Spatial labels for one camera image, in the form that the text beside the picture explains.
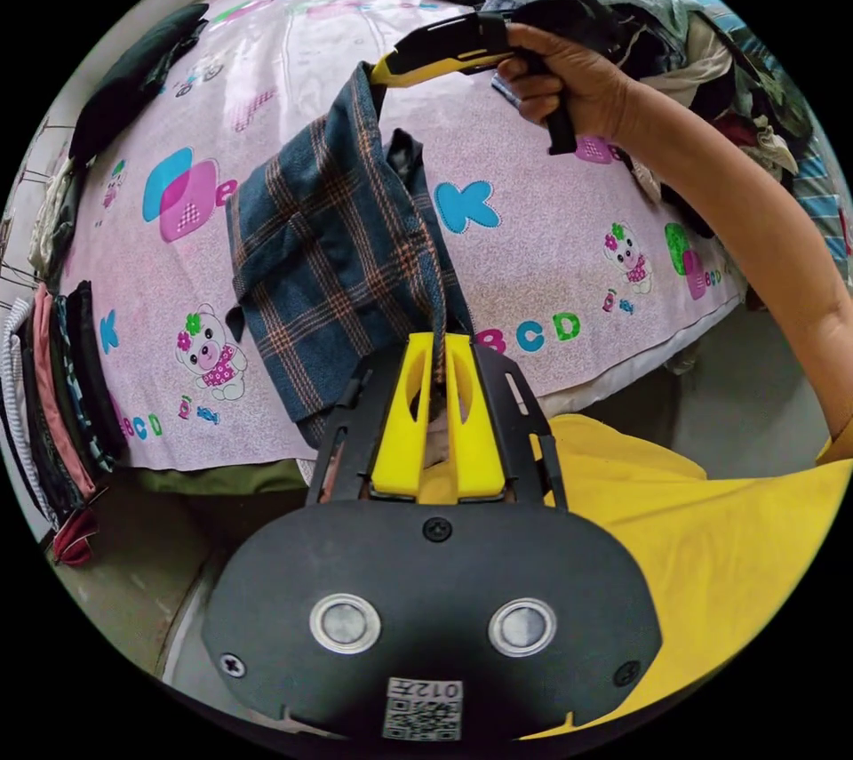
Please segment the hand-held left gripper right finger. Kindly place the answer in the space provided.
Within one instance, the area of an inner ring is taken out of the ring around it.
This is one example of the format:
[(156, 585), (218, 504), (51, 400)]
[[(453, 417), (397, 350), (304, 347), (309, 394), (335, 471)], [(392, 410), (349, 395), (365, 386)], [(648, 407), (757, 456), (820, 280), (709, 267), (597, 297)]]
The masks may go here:
[(457, 500), (495, 500), (504, 492), (506, 477), (471, 340), (448, 335), (445, 357), (450, 463)]

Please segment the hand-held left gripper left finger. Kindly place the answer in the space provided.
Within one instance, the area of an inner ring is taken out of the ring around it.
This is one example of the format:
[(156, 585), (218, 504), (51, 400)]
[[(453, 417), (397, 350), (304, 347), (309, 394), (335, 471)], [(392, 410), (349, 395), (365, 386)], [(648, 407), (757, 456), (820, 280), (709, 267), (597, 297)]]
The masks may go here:
[(371, 472), (371, 489), (376, 495), (404, 501), (418, 497), (429, 424), (433, 356), (431, 333), (409, 337), (389, 395)]

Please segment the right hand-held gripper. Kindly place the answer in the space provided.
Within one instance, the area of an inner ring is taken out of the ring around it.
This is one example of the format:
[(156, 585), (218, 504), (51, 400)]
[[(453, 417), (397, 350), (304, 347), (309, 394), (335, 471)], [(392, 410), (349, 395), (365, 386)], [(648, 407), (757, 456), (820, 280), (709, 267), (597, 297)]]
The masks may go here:
[[(619, 47), (618, 26), (601, 6), (579, 0), (536, 1), (511, 11), (471, 12), (418, 28), (373, 66), (369, 82), (374, 87), (409, 88), (457, 73), (492, 70), (513, 56), (506, 32), (513, 23), (571, 40), (608, 61)], [(546, 127), (550, 155), (576, 151), (578, 134), (561, 110), (546, 119)]]

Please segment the person's right hand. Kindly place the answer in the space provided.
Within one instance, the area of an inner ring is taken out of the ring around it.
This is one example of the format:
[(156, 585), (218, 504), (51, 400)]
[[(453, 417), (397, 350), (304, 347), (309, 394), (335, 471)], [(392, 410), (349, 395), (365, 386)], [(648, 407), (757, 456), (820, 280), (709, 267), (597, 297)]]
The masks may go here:
[(498, 65), (498, 73), (524, 119), (545, 126), (546, 119), (561, 110), (581, 136), (614, 143), (628, 140), (641, 106), (636, 82), (571, 40), (518, 23), (506, 32), (513, 56)]

